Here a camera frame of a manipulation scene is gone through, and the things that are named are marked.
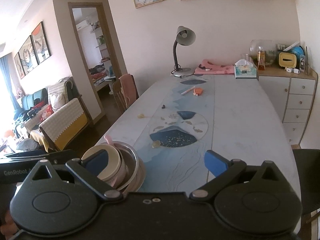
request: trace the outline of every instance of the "doorway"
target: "doorway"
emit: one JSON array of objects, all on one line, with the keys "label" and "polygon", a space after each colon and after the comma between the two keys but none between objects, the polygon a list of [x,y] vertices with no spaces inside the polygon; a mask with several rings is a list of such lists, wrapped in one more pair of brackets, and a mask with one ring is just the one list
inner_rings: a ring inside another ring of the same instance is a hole
[{"label": "doorway", "polygon": [[114,123],[120,116],[112,85],[121,76],[102,3],[69,3],[80,54],[100,107]]}]

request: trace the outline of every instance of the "glass fish bowl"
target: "glass fish bowl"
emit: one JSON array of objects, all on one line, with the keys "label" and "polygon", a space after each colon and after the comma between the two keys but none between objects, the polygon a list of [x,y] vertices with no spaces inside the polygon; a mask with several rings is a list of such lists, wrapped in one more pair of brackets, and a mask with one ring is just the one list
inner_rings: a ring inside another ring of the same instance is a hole
[{"label": "glass fish bowl", "polygon": [[250,57],[254,62],[258,61],[259,46],[262,46],[266,54],[266,66],[272,65],[276,60],[277,44],[270,40],[252,40],[250,44]]}]

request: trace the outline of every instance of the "small stone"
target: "small stone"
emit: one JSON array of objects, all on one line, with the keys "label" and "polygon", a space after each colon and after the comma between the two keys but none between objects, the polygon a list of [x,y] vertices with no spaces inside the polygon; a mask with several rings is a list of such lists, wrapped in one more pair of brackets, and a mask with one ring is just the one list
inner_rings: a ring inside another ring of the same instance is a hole
[{"label": "small stone", "polygon": [[161,142],[158,140],[158,141],[154,141],[153,144],[152,144],[152,147],[153,148],[158,148],[161,146]]}]

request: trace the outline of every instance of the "blue gripper pad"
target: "blue gripper pad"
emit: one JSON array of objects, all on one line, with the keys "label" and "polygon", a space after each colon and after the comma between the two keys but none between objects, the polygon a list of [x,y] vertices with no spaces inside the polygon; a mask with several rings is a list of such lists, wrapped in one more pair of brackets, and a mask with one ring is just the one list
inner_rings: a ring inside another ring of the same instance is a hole
[{"label": "blue gripper pad", "polygon": [[204,154],[204,165],[215,177],[218,177],[228,169],[230,161],[212,150],[207,150]]},{"label": "blue gripper pad", "polygon": [[109,155],[106,150],[99,150],[95,153],[95,157],[88,160],[84,160],[84,167],[94,176],[98,176],[108,165]]}]

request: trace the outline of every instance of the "window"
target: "window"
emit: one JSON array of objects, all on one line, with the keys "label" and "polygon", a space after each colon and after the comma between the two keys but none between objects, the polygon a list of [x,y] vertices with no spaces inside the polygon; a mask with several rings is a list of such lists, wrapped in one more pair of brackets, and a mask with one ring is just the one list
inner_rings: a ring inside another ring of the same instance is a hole
[{"label": "window", "polygon": [[7,130],[13,130],[13,105],[10,99],[10,95],[5,85],[4,78],[0,72],[0,137]]}]

